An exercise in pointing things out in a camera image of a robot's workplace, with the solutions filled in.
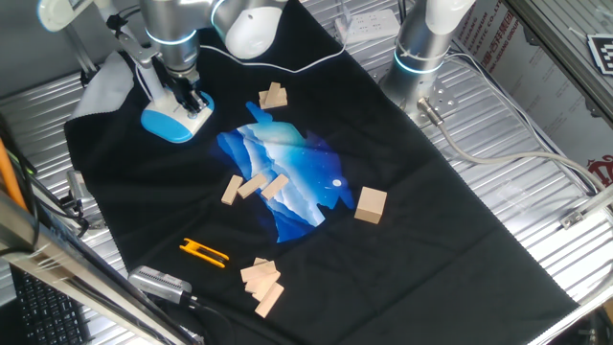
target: orange pole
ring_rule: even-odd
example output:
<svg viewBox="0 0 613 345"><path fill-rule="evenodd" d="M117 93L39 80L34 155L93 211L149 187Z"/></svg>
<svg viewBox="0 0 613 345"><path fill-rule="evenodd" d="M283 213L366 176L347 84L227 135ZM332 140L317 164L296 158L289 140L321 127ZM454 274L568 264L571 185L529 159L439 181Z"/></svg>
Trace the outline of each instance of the orange pole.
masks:
<svg viewBox="0 0 613 345"><path fill-rule="evenodd" d="M2 139L0 139L0 173L4 178L4 183L7 185L7 191L11 199L22 209L28 211L26 207L26 200L24 200L21 191L19 190L19 184L17 183L17 177L15 177L15 171L12 169L11 160L7 154L7 149L4 147Z"/></svg>

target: white cloth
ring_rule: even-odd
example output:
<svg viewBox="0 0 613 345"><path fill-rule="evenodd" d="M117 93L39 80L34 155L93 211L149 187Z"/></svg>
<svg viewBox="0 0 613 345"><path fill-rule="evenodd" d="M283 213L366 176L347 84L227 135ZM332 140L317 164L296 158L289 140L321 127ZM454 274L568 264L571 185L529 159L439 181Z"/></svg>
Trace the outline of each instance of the white cloth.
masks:
<svg viewBox="0 0 613 345"><path fill-rule="evenodd" d="M132 71L122 56L113 52L83 93L69 120L118 110L134 87Z"/></svg>

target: white cable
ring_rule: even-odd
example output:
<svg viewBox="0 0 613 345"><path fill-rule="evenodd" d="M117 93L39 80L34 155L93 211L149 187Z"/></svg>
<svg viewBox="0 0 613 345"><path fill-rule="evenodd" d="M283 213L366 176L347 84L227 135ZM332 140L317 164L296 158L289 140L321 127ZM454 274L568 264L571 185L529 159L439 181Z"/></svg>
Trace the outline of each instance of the white cable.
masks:
<svg viewBox="0 0 613 345"><path fill-rule="evenodd" d="M566 157L563 157L559 154L543 152L543 151L532 151L532 152L521 152L521 153L509 154L509 155L501 156L501 157L479 158L479 157L471 156L470 154L460 149L460 147L458 147L456 142L453 141L453 139L451 138L451 135L447 131L447 128L445 127L444 124L440 124L438 128L443 134L444 138L449 143L449 146L451 146L451 148L453 148L456 152L458 152L458 154L460 154L467 161L478 163L478 164L501 164L501 163L509 162L511 160L515 160L519 158L529 158L529 157L541 157L541 158L554 159L558 162L568 165L572 167L573 169L583 173L585 177L589 178L590 181L594 183L594 185L597 187L597 190L599 192L603 191L605 188L604 185L599 181L599 179L596 176L594 176L592 173L587 171L579 163L572 161Z"/></svg>
<svg viewBox="0 0 613 345"><path fill-rule="evenodd" d="M526 123L526 125L528 126L528 129L533 133L534 138L541 144L541 146L543 147L548 147L548 145L540 138L540 136L536 133L536 129L534 129L534 125L530 122L530 117L528 116L528 114L526 114L526 112L524 112L523 109L518 108L516 106L513 105L512 101L504 94L502 93L500 90L498 90L498 88L491 83L491 81L489 81L488 77L486 76L486 74L483 72L483 70L481 68L479 68L479 65L477 64L477 61L475 61L475 59L468 55L468 54L464 54L464 53L456 53L456 54L451 54L448 55L446 58L453 58L453 57L467 57L470 59L470 61L472 61L472 64L475 66L475 68L477 69L477 71L479 71L479 73L481 73L481 75L483 76L484 81L486 81L486 83L489 85L489 88L494 92L494 96L498 99L498 101L500 101L500 103L504 103L504 101L498 96L502 96L510 105L512 105L517 112L519 112L522 117L524 118L524 121ZM592 188L594 189L594 191L601 191L604 189L604 185L601 184L601 182L589 171L587 171L584 167L582 167L581 165L579 165L578 163L576 163L575 161L571 161L574 164L567 164L565 161L562 160L558 160L558 162L560 162L561 164L563 164L564 166L566 166L569 169L572 169L574 171L576 171L577 173L580 173L581 175L583 175L583 177L585 177L585 179L590 183L590 185L592 186ZM600 183L601 188L598 188L598 184L595 184L594 181L597 181L598 183Z"/></svg>
<svg viewBox="0 0 613 345"><path fill-rule="evenodd" d="M315 65L317 65L317 64L320 64L321 62L324 62L324 61L326 61L326 60L328 60L328 59L331 59L331 58L336 58L336 57L340 56L341 54L343 54L343 52L345 52L345 48L347 48L347 43L343 44L343 49L341 49L341 51L340 51L340 52L335 53L335 54L332 54L332 55L327 56L327 57L322 57L322 58L318 59L317 61L315 61L315 62L311 63L310 65L307 65L307 66L305 66L305 67L303 67L303 68L301 68L301 69L295 70L295 71L290 70L290 69L285 68L285 67L277 66L277 65L274 65L274 64L271 64L271 63L263 63L263 62L242 62L241 60L237 59L236 57L233 57L232 55L230 55L230 54L228 54L228 53L226 53L226 52L222 51L221 49L218 49L218 48L216 48L216 47L213 47L213 46L201 45L201 46L200 46L200 48L202 48L202 49L208 49L208 50L212 50L212 51L218 52L218 53L220 53L220 54L222 54L222 55L224 55L224 56L226 56L226 57L230 58L230 59L231 59L231 60L233 60L234 62L236 62L236 63L238 63L238 64L240 64L240 65L243 65L243 66L252 66L252 67L271 67L271 68L276 68L276 69L279 69L279 70L282 70L282 71L285 71L285 72L288 72L288 73L293 73L293 74L296 74L296 73L301 73L301 72L304 72L305 70L307 70L307 69L309 69L309 68L311 68L311 67L313 67L313 66L315 66Z"/></svg>

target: rectangular wooden block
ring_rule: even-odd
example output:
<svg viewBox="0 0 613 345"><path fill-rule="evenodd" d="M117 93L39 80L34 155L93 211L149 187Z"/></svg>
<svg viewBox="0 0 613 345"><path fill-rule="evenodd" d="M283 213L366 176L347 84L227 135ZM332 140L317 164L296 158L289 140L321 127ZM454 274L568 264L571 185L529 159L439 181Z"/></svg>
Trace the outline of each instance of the rectangular wooden block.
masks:
<svg viewBox="0 0 613 345"><path fill-rule="evenodd" d="M256 258L256 260L253 262L253 265L259 265L259 264L264 264L264 263L268 263L268 260L262 259L262 258Z"/></svg>
<svg viewBox="0 0 613 345"><path fill-rule="evenodd" d="M268 95L266 95L266 105L274 105L277 103L277 96L279 96L279 90L281 85L278 82L271 82L270 89L268 89Z"/></svg>
<svg viewBox="0 0 613 345"><path fill-rule="evenodd" d="M256 286L256 290L253 292L253 298L261 302L264 296L266 295L266 293L268 292L268 290L272 288L273 284L277 283L280 277L281 277L281 273L275 272L273 274L269 274L267 276L259 278L260 281L258 285Z"/></svg>
<svg viewBox="0 0 613 345"><path fill-rule="evenodd" d="M274 181L270 182L268 187L261 191L261 196L263 196L266 200L270 200L281 190L281 188L287 184L287 182L289 182L289 178L287 178L284 174L280 174Z"/></svg>
<svg viewBox="0 0 613 345"><path fill-rule="evenodd" d="M266 183L266 177L261 173L255 175L252 179L247 181L247 183L243 184L240 188L238 188L238 193L242 198L246 198L254 193L259 187L263 186Z"/></svg>
<svg viewBox="0 0 613 345"><path fill-rule="evenodd" d="M385 192L362 187L362 193L360 194L360 200L357 202L357 209L355 210L354 217L356 219L379 224L381 215L383 215L386 198L387 193Z"/></svg>
<svg viewBox="0 0 613 345"><path fill-rule="evenodd" d="M284 287L280 286L279 283L273 284L256 308L256 313L265 318L270 310L275 306L275 303L277 303L277 300L283 292Z"/></svg>
<svg viewBox="0 0 613 345"><path fill-rule="evenodd" d="M265 101L266 97L268 96L268 91L260 91L260 100ZM287 91L285 90L284 87L282 87L281 89L279 89L279 94L277 94L277 103L282 101L282 100L286 100L287 99Z"/></svg>
<svg viewBox="0 0 613 345"><path fill-rule="evenodd" d="M230 179L230 183L228 183L228 187L226 187L226 191L223 193L221 197L221 202L226 205L232 205L234 202L234 198L237 196L237 191L240 185L242 184L242 177L233 175Z"/></svg>
<svg viewBox="0 0 613 345"><path fill-rule="evenodd" d="M260 100L260 109L262 109L262 110L269 109L269 108L274 108L274 107L279 107L279 106L286 106L286 105L287 105L287 99L279 101L278 103L273 104L273 105L266 105L264 103L264 100Z"/></svg>
<svg viewBox="0 0 613 345"><path fill-rule="evenodd" d="M266 276L268 274L273 274L275 272L277 272L275 262L268 262L244 268L240 271L240 276L242 277L242 282L247 283L250 280L258 279L260 277Z"/></svg>
<svg viewBox="0 0 613 345"><path fill-rule="evenodd" d="M253 262L253 265L259 265L259 264L265 264L265 263L268 263L268 260L256 258L256 260ZM245 291L249 293L258 292L258 286L260 285L261 280L264 278L266 278L266 276L263 276L257 279L252 279L249 282L247 282L247 284L245 285Z"/></svg>

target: black fabric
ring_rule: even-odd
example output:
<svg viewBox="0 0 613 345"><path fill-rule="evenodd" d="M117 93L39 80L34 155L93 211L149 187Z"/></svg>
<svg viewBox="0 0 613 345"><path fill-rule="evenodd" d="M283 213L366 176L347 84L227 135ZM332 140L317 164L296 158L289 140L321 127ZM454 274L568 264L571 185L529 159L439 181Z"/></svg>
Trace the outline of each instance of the black fabric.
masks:
<svg viewBox="0 0 613 345"><path fill-rule="evenodd" d="M213 32L201 41L222 46ZM261 60L298 69L339 49L290 1ZM152 266L258 318L239 270L256 256L274 260L285 290L265 322L302 344L521 344L576 306L347 53L291 75L203 50L198 69L216 111L185 144L142 128L139 87L120 110L66 125L74 166L128 269ZM220 202L240 172L219 158L216 136L254 123L245 103L271 81L286 88L289 106L268 112L339 154L355 200L362 186L388 192L379 225L339 201L311 234L276 243L260 197ZM183 238L228 254L231 265L179 250ZM238 341L267 343L249 332Z"/></svg>

